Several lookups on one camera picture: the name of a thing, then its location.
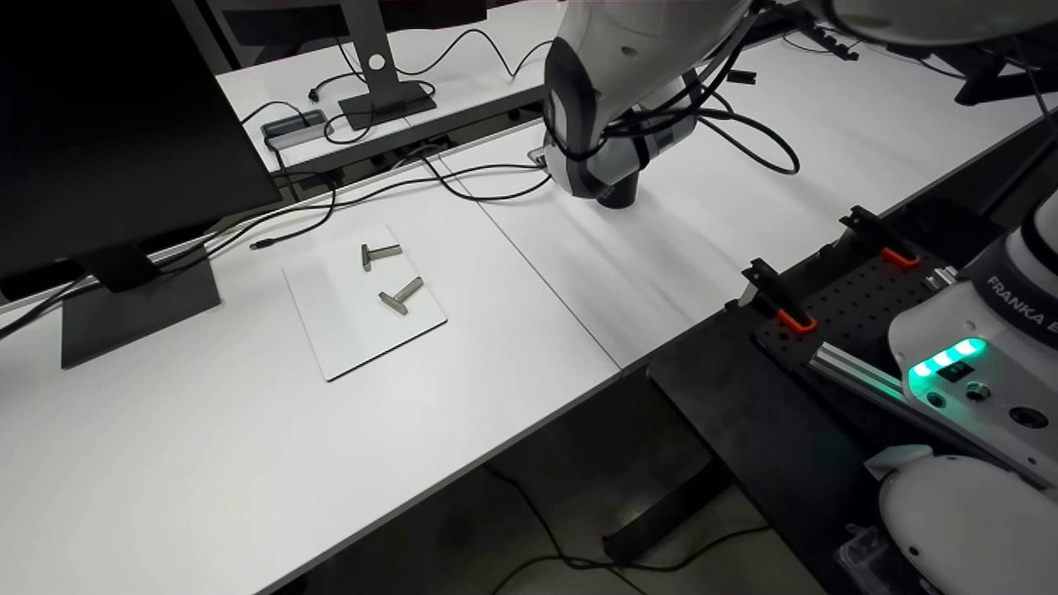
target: electronic device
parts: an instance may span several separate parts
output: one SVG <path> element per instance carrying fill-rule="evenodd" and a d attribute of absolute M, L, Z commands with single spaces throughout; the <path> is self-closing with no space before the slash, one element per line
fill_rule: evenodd
<path fill-rule="evenodd" d="M 889 324 L 906 403 L 1058 486 L 1058 195 Z"/>
<path fill-rule="evenodd" d="M 278 205 L 169 0 L 20 7 L 0 33 L 0 188 L 7 301 L 102 284 L 63 304 L 63 367 L 218 304 L 202 251 L 152 255 Z"/>
<path fill-rule="evenodd" d="M 886 476 L 879 509 L 903 555 L 949 595 L 1048 595 L 1058 585 L 1058 502 L 969 456 Z"/>
<path fill-rule="evenodd" d="M 751 0 L 569 0 L 546 60 L 546 165 L 582 198 L 625 208 L 638 172 L 698 126 L 711 96 L 751 36 L 760 7 Z M 1058 0 L 803 0 L 850 36 L 896 46 L 959 46 L 1005 40 L 1058 20 Z"/>

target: black monitor base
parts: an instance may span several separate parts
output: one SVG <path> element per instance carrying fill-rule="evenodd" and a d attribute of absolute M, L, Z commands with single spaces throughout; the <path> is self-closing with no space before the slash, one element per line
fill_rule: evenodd
<path fill-rule="evenodd" d="M 436 102 L 420 83 L 393 83 L 387 89 L 370 89 L 370 96 L 341 102 L 341 112 L 354 129 L 384 126 L 430 109 L 436 109 Z"/>
<path fill-rule="evenodd" d="M 208 258 L 195 251 L 185 264 L 192 268 L 172 264 L 172 274 L 132 291 L 93 288 L 69 298 L 63 304 L 63 370 L 222 304 Z"/>

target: black floor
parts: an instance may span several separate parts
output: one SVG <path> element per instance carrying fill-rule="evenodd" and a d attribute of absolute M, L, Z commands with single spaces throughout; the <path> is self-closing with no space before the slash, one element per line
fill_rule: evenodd
<path fill-rule="evenodd" d="M 671 486 L 708 463 L 708 450 L 645 383 L 602 393 L 539 430 L 493 466 L 512 476 L 555 529 L 569 555 L 602 559 L 602 536 L 635 519 Z M 760 512 L 727 489 L 645 562 L 684 559 L 724 532 L 764 526 Z M 298 595 L 489 595 L 532 555 L 552 555 L 546 529 L 526 499 L 476 473 L 450 486 L 317 575 L 284 592 Z M 817 582 L 774 532 L 731 539 L 694 565 L 668 575 L 628 572 L 651 595 L 807 595 Z M 575 572 L 539 562 L 503 588 L 506 595 L 625 595 L 608 572 Z"/>

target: wire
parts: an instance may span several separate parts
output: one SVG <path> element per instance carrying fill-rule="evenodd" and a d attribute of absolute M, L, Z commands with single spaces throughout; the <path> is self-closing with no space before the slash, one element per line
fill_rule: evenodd
<path fill-rule="evenodd" d="M 274 109 L 274 106 L 284 106 L 291 112 L 298 112 L 304 119 L 304 112 L 294 106 L 294 102 L 284 102 L 284 99 L 268 99 L 261 102 L 255 112 L 248 112 L 245 119 L 238 119 L 241 126 L 248 126 L 251 119 L 258 119 L 265 109 Z"/>
<path fill-rule="evenodd" d="M 33 321 L 40 321 L 43 314 L 50 314 L 60 301 L 66 301 L 69 294 L 76 294 L 79 281 L 63 284 L 60 291 L 53 291 L 50 298 L 43 298 L 36 307 L 30 307 L 26 314 L 20 314 L 17 321 L 0 327 L 0 340 L 7 340 L 10 334 L 30 327 Z"/>
<path fill-rule="evenodd" d="M 317 218 L 314 225 L 304 225 L 304 228 L 298 228 L 298 231 L 291 231 L 291 235 L 258 238 L 258 241 L 251 245 L 251 251 L 265 251 L 265 248 L 284 245 L 284 241 L 291 241 L 291 238 L 311 235 L 311 231 L 324 228 L 324 225 L 334 218 L 334 212 L 337 212 L 337 188 L 331 185 L 331 202 L 327 202 L 324 218 Z"/>
<path fill-rule="evenodd" d="M 1045 102 L 1045 93 L 1038 86 L 1035 66 L 1028 63 L 1022 36 L 1015 36 L 1015 43 L 1018 43 L 1018 53 L 1022 53 L 1022 63 L 1025 63 L 1022 69 L 1025 69 L 1025 76 L 1032 83 L 1035 106 L 1048 119 L 1048 129 L 1058 132 L 1058 119 L 1055 119 L 1051 106 Z"/>
<path fill-rule="evenodd" d="M 790 33 L 784 36 L 787 46 L 797 46 L 800 53 L 827 53 L 823 46 L 800 46 L 790 40 Z"/>
<path fill-rule="evenodd" d="M 962 73 L 952 73 L 952 69 L 939 69 L 939 66 L 932 66 L 932 63 L 926 63 L 926 60 L 916 60 L 922 69 L 932 69 L 932 73 L 939 73 L 939 76 L 949 76 L 949 79 L 965 79 Z"/>
<path fill-rule="evenodd" d="M 724 86 L 727 73 L 734 69 L 737 56 L 741 56 L 741 40 L 734 40 L 734 50 L 727 53 L 727 60 L 721 63 L 721 69 L 714 73 L 714 79 L 708 86 L 688 86 L 681 93 L 674 93 L 671 99 L 665 99 L 661 106 L 655 106 L 651 112 L 631 112 L 625 116 L 618 126 L 605 129 L 608 139 L 615 136 L 655 136 L 665 132 L 671 126 L 678 126 L 688 116 L 698 116 L 698 109 Z M 671 106 L 678 106 L 684 96 L 694 96 L 688 109 L 668 112 Z"/>
<path fill-rule="evenodd" d="M 427 63 L 427 66 L 420 66 L 420 69 L 400 69 L 400 73 L 403 73 L 403 76 L 423 76 L 423 73 L 436 69 L 466 36 L 486 40 L 486 43 L 493 46 L 503 73 L 506 73 L 509 79 L 519 79 L 519 73 L 522 73 L 522 66 L 529 63 L 532 53 L 539 53 L 542 46 L 552 46 L 552 40 L 542 40 L 542 43 L 529 46 L 529 53 L 526 53 L 526 56 L 519 60 L 519 66 L 512 69 L 512 66 L 506 63 L 503 50 L 496 46 L 496 40 L 493 40 L 486 30 L 469 26 L 469 30 L 463 30 L 456 40 L 450 40 L 450 46 L 446 46 L 433 63 Z"/>
<path fill-rule="evenodd" d="M 446 182 L 446 175 L 436 172 L 436 165 L 420 155 L 420 162 L 433 172 L 433 179 L 440 182 L 440 188 L 446 188 L 450 195 L 456 195 L 460 202 L 512 202 L 512 198 L 526 198 L 539 188 L 546 188 L 552 182 L 552 175 L 546 172 L 542 182 L 522 188 L 522 192 L 506 192 L 506 195 L 469 195 L 469 192 L 460 192 L 456 185 Z"/>
<path fill-rule="evenodd" d="M 400 73 L 400 76 L 423 76 L 423 73 L 436 69 L 436 66 L 440 66 L 466 36 L 473 36 L 473 33 L 483 36 L 483 40 L 493 46 L 493 53 L 499 56 L 499 63 L 503 63 L 503 69 L 506 69 L 509 79 L 519 79 L 519 73 L 526 69 L 526 63 L 532 60 L 532 53 L 552 46 L 552 40 L 542 40 L 542 43 L 529 46 L 516 66 L 509 66 L 506 56 L 499 53 L 496 40 L 493 40 L 489 33 L 483 33 L 483 30 L 473 26 L 473 30 L 463 30 L 463 33 L 460 33 L 433 63 L 427 63 L 423 69 L 397 69 L 397 73 Z M 341 60 L 347 63 L 350 73 L 337 73 L 337 76 L 321 79 L 321 83 L 307 93 L 311 102 L 317 102 L 321 93 L 324 93 L 327 86 L 341 83 L 341 79 L 360 79 L 360 83 L 364 83 L 364 73 L 354 69 L 354 60 L 347 56 L 344 43 L 334 43 L 334 46 L 341 50 Z"/>
<path fill-rule="evenodd" d="M 473 172 L 539 172 L 539 165 L 526 165 L 526 162 L 489 162 L 489 165 L 469 165 L 469 169 L 456 169 L 443 179 L 460 179 L 460 175 L 473 175 Z M 245 235 L 251 235 L 255 228 L 274 221 L 274 218 L 284 218 L 284 215 L 298 215 L 298 212 L 317 212 L 317 208 L 327 208 L 334 205 L 334 212 L 341 208 L 354 208 L 354 205 L 364 205 L 377 195 L 387 195 L 387 192 L 397 192 L 397 188 L 407 188 L 407 185 L 430 185 L 436 182 L 436 175 L 430 179 L 400 179 L 400 182 L 390 182 L 390 185 L 380 185 L 360 198 L 350 198 L 350 202 L 337 202 L 337 192 L 331 192 L 334 202 L 327 205 L 288 205 L 288 208 L 278 208 L 278 212 L 265 212 L 265 215 L 248 215 L 248 218 L 238 218 L 225 228 L 215 228 L 208 231 L 195 248 L 169 258 L 162 268 L 165 278 L 172 274 L 185 274 L 192 268 L 198 268 L 202 261 L 212 261 L 218 258 L 225 248 L 231 248 L 235 241 L 241 241 Z M 36 324 L 40 317 L 46 317 L 56 304 L 63 304 L 66 298 L 76 298 L 83 291 L 89 291 L 93 284 L 86 284 L 86 278 L 76 278 L 69 284 L 63 284 L 60 291 L 53 291 L 50 298 L 43 298 L 40 304 L 33 304 L 26 314 L 20 314 L 17 321 L 3 324 L 0 327 L 0 340 L 13 337 L 17 331 Z"/>
<path fill-rule="evenodd" d="M 671 572 L 681 572 L 688 565 L 694 565 L 698 559 L 704 559 L 708 552 L 734 542 L 734 539 L 747 539 L 747 536 L 760 536 L 760 532 L 770 532 L 770 526 L 747 526 L 747 529 L 734 529 L 734 532 L 724 532 L 698 549 L 691 549 L 684 559 L 678 562 L 665 562 L 665 565 L 618 565 L 618 562 L 608 562 L 608 559 L 589 559 L 589 555 L 569 555 L 552 529 L 552 522 L 542 516 L 542 509 L 536 506 L 536 499 L 529 496 L 529 489 L 509 476 L 489 476 L 503 486 L 509 486 L 522 502 L 526 509 L 532 512 L 532 519 L 539 522 L 539 529 L 546 532 L 546 539 L 552 542 L 552 555 L 532 555 L 526 562 L 519 562 L 516 569 L 509 569 L 489 592 L 499 595 L 506 585 L 512 585 L 522 572 L 536 569 L 536 565 L 549 565 L 549 562 L 562 562 L 565 569 L 572 572 L 612 572 L 618 582 L 625 582 L 631 592 L 645 592 L 638 588 L 625 572 L 641 572 L 641 575 L 671 575 Z"/>
<path fill-rule="evenodd" d="M 344 66 L 350 69 L 350 76 L 364 79 L 364 73 L 354 66 L 354 60 L 350 60 L 350 53 L 344 50 L 344 43 L 334 43 L 334 46 L 337 46 Z"/>
<path fill-rule="evenodd" d="M 324 126 L 324 139 L 331 142 L 331 145 L 357 145 L 364 136 L 370 136 L 370 126 L 367 129 L 360 129 L 360 136 L 354 136 L 354 139 L 334 139 L 334 122 L 337 119 L 344 119 L 344 112 L 337 112 L 334 119 L 327 119 L 327 126 Z"/>
<path fill-rule="evenodd" d="M 780 132 L 774 132 L 774 129 L 764 126 L 760 119 L 751 119 L 751 116 L 734 112 L 724 96 L 717 96 L 717 102 L 724 106 L 724 112 L 704 109 L 701 119 L 698 119 L 701 126 L 708 126 L 708 129 L 717 132 L 724 142 L 731 142 L 737 152 L 744 152 L 747 159 L 754 159 L 757 165 L 764 165 L 764 169 L 770 169 L 770 172 L 777 172 L 777 175 L 797 175 L 797 172 L 800 172 L 800 155 L 797 155 L 797 149 L 794 149 Z M 731 136 L 727 129 L 721 129 L 714 119 L 717 119 L 717 122 L 741 122 L 741 126 L 757 129 L 757 132 L 767 136 L 777 149 L 787 152 L 790 165 L 784 169 L 784 165 L 764 159 L 760 152 L 747 149 L 741 139 L 734 139 L 734 136 Z"/>

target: computer monitor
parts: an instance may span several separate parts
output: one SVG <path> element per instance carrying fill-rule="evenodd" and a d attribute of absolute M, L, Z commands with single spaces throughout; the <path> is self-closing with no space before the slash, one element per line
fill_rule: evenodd
<path fill-rule="evenodd" d="M 0 294 L 93 274 L 102 288 L 63 304 L 73 367 L 218 304 L 205 258 L 169 274 L 149 255 L 278 188 L 172 0 L 20 3 L 17 20 L 0 36 Z"/>

